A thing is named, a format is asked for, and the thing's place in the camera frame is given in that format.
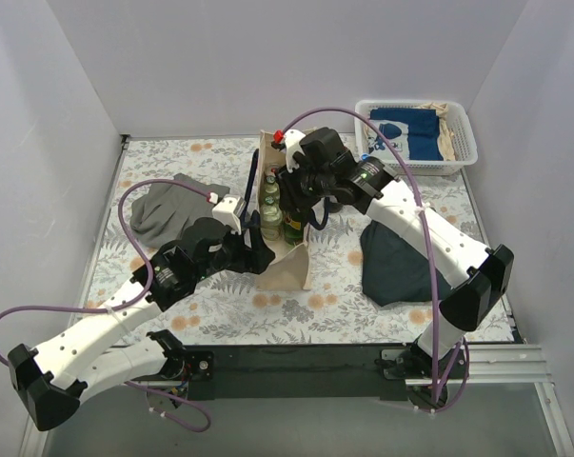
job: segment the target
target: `plastic basket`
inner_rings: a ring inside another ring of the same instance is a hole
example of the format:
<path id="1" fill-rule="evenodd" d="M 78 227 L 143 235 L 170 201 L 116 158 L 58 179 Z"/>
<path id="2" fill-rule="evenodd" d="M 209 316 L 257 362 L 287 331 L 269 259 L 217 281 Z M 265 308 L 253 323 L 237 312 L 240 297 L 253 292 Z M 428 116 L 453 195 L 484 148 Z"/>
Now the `plastic basket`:
<path id="1" fill-rule="evenodd" d="M 411 167 L 413 174 L 441 175 L 455 173 L 466 165 L 477 162 L 477 144 L 473 136 L 473 130 L 468 121 L 468 116 L 462 105 L 454 102 L 442 102 L 438 100 L 361 100 L 356 104 L 356 112 L 368 118 L 372 109 L 377 108 L 415 108 L 424 103 L 447 103 L 447 126 L 453 132 L 452 144 L 454 147 L 456 160 L 450 161 L 430 161 L 430 160 L 406 160 Z M 365 125 L 358 119 L 354 123 L 356 134 L 356 147 L 359 154 L 369 154 Z M 403 169 L 399 167 L 392 153 L 388 150 L 376 150 L 372 153 L 374 157 L 381 159 L 385 164 L 394 169 L 397 174 L 402 174 Z"/>

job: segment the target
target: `white wall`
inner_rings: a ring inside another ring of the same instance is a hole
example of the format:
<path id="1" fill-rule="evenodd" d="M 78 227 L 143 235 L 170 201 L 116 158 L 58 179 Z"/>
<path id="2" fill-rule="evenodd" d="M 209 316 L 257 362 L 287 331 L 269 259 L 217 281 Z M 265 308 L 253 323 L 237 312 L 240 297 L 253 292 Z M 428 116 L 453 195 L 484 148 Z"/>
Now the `white wall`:
<path id="1" fill-rule="evenodd" d="M 527 4 L 469 114 L 470 181 L 490 239 L 515 252 L 515 316 L 574 440 L 574 1 Z"/>
<path id="2" fill-rule="evenodd" d="M 119 135 L 45 0 L 0 0 L 0 311 L 72 305 L 98 228 Z M 0 349 L 34 345 L 66 315 L 0 324 Z M 0 365 L 0 456 L 26 412 Z"/>
<path id="3" fill-rule="evenodd" d="M 470 106 L 525 0 L 49 0 L 113 123 L 256 133 L 363 98 Z M 353 131 L 338 115 L 310 124 Z"/>

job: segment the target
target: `blue towel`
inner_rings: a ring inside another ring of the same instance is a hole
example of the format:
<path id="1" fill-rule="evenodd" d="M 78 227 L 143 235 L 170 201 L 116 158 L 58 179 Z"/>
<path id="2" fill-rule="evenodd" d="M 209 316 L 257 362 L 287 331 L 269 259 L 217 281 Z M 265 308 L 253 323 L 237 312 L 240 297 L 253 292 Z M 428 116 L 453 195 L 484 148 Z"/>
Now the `blue towel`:
<path id="1" fill-rule="evenodd" d="M 410 160 L 443 160 L 437 145 L 439 118 L 434 109 L 376 108 L 371 111 L 369 119 L 376 121 L 374 124 L 379 124 L 380 132 L 390 140 L 401 135 L 401 129 L 390 124 L 390 121 L 406 124 Z M 376 146 L 370 150 L 376 148 L 385 148 L 384 142 L 379 138 L 376 140 Z"/>

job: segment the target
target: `beige cloth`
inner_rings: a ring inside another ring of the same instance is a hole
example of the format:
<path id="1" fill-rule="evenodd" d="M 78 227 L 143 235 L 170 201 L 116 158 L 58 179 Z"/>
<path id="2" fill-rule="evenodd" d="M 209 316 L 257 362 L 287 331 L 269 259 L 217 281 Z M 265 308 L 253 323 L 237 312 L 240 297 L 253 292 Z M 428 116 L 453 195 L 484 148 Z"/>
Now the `beige cloth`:
<path id="1" fill-rule="evenodd" d="M 439 138 L 437 139 L 437 146 L 439 152 L 443 155 L 443 160 L 456 160 L 456 152 L 451 143 L 451 131 L 447 126 L 447 103 L 424 103 L 417 108 L 434 109 L 437 111 L 439 118 Z"/>

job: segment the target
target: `flower pattern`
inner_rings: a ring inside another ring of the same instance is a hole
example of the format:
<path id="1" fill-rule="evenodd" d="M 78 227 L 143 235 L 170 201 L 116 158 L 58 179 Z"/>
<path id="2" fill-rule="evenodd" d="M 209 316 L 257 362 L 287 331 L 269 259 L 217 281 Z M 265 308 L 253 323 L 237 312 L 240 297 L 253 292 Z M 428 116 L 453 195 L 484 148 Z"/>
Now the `flower pattern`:
<path id="1" fill-rule="evenodd" d="M 345 135 L 343 140 L 355 150 L 352 135 Z M 116 180 L 87 306 L 99 306 L 128 280 L 133 269 L 142 265 L 117 218 L 117 202 L 130 184 L 170 178 L 181 172 L 207 184 L 229 186 L 232 193 L 244 195 L 250 156 L 258 144 L 255 137 L 131 141 Z M 432 207 L 460 230 L 481 240 L 460 173 L 417 179 L 424 199 Z M 127 220 L 129 204 L 146 191 L 138 189 L 130 196 L 125 208 Z M 379 308 L 364 296 L 359 237 L 368 224 L 368 217 L 346 207 L 330 215 L 323 231 L 312 232 L 312 290 L 260 292 L 255 288 L 254 276 L 223 271 L 202 281 L 192 296 L 144 323 L 121 343 L 136 343 L 148 331 L 162 328 L 170 328 L 190 345 L 411 342 L 430 322 L 430 305 L 402 303 Z M 152 255 L 155 250 L 144 251 Z M 469 336 L 473 341 L 512 341 L 502 304 Z"/>

